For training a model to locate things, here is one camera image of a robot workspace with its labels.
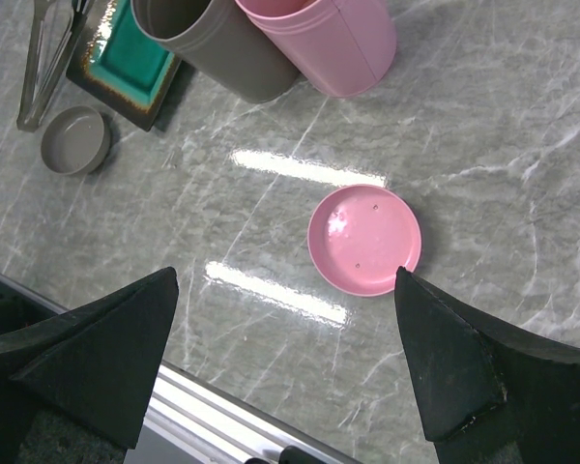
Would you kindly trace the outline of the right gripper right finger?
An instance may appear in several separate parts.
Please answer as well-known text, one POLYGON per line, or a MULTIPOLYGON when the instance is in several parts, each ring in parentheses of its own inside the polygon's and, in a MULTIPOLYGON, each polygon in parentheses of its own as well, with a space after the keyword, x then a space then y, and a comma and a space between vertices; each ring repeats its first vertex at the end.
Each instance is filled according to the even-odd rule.
POLYGON ((580 348, 399 268, 397 324, 423 434, 442 463, 580 463, 580 348))

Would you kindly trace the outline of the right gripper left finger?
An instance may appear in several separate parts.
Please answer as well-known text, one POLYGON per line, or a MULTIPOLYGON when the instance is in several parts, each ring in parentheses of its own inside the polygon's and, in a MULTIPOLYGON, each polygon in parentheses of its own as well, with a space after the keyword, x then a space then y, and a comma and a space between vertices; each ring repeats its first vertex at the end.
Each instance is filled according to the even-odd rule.
POLYGON ((0 335, 0 463, 121 463, 136 447, 179 297, 165 268, 0 335))

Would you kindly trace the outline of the grey round lid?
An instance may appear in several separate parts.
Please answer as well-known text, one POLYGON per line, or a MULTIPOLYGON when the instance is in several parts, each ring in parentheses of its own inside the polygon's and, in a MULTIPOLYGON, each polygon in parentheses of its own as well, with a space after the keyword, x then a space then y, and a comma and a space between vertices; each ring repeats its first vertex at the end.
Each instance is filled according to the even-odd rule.
POLYGON ((51 172, 63 176, 92 173, 109 153, 110 128, 102 114, 86 105, 70 107, 47 126, 41 159, 51 172))

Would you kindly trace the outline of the metal serving tongs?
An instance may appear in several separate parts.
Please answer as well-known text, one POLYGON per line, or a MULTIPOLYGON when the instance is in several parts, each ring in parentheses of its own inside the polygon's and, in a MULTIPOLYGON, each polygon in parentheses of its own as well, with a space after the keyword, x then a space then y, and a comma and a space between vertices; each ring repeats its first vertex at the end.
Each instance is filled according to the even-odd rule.
POLYGON ((26 67, 16 118, 20 131, 34 132, 65 73, 95 1, 69 1, 66 22, 58 44, 51 45, 59 1, 33 2, 33 20, 26 67))

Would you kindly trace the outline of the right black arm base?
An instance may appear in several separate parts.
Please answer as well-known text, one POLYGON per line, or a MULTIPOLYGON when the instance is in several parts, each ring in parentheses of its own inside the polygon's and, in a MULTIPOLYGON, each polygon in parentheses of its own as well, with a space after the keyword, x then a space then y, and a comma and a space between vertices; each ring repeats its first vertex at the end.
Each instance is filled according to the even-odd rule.
POLYGON ((0 281, 0 335, 25 329, 56 316, 42 304, 0 281))

